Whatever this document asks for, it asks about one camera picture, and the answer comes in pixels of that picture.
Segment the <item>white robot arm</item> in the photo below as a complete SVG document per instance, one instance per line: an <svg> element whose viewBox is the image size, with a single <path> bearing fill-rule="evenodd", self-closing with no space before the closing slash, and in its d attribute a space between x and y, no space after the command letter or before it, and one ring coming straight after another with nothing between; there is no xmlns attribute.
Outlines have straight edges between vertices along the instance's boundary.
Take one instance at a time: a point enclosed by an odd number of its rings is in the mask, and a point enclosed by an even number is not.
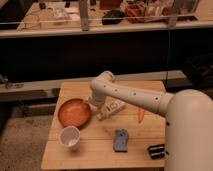
<svg viewBox="0 0 213 171"><path fill-rule="evenodd" d="M100 108L110 96L165 118L164 171L213 171L213 100L186 89L177 93L139 89L114 82L104 71L91 83L92 105Z"/></svg>

